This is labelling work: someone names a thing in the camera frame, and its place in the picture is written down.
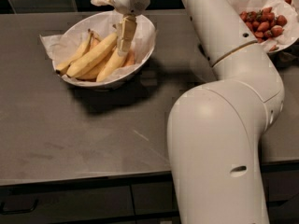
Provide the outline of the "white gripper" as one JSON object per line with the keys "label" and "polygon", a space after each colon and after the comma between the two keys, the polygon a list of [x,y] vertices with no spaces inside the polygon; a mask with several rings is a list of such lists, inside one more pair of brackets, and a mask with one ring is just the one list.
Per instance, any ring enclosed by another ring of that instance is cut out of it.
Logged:
{"label": "white gripper", "polygon": [[135,16],[141,15],[146,10],[150,5],[150,0],[91,0],[91,4],[97,7],[112,6],[113,4],[113,7],[124,15],[116,25],[116,29],[118,54],[125,56],[129,52],[135,36],[137,27]]}

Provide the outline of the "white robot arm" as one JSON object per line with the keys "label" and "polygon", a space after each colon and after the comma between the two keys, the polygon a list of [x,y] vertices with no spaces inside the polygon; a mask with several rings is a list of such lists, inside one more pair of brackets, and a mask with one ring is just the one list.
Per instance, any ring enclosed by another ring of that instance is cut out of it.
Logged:
{"label": "white robot arm", "polygon": [[216,76],[186,91],[167,123],[182,224],[269,224],[259,140],[278,118],[276,67],[226,0],[181,0]]}

